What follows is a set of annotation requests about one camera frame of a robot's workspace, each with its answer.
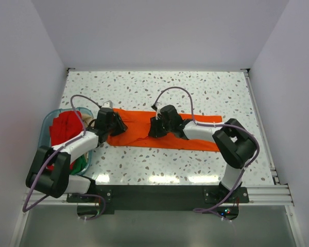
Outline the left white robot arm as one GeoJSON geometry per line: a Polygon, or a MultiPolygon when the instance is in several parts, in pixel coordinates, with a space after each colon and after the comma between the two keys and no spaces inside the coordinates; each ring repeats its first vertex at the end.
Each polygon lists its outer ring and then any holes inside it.
{"type": "Polygon", "coordinates": [[[101,108],[94,126],[82,130],[77,136],[60,145],[39,147],[26,178],[28,196],[30,197],[34,190],[53,198],[77,193],[85,202],[93,201],[96,189],[91,184],[94,181],[81,175],[72,175],[70,164],[106,142],[109,136],[117,136],[126,130],[127,126],[118,112],[112,108],[101,108]]]}

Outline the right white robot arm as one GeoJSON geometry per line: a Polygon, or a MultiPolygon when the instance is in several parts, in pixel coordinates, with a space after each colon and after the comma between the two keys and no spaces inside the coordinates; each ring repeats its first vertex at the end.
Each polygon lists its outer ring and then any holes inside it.
{"type": "Polygon", "coordinates": [[[259,143],[255,137],[234,118],[227,122],[206,123],[182,118],[173,105],[161,109],[153,105],[151,108],[156,115],[150,119],[150,137],[160,138],[171,133],[187,141],[202,140],[216,144],[227,163],[219,183],[219,196],[225,202],[235,199],[245,169],[259,154],[259,143]]]}

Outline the orange t shirt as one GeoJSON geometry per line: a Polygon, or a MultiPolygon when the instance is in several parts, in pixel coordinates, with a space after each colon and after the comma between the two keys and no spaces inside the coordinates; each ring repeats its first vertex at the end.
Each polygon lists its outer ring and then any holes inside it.
{"type": "Polygon", "coordinates": [[[107,143],[111,146],[131,146],[162,148],[192,151],[218,152],[219,149],[213,141],[204,140],[184,140],[168,133],[164,137],[153,138],[148,136],[150,131],[150,119],[155,116],[151,111],[127,111],[114,109],[118,112],[124,124],[128,127],[127,131],[117,136],[109,136],[107,143]]]}

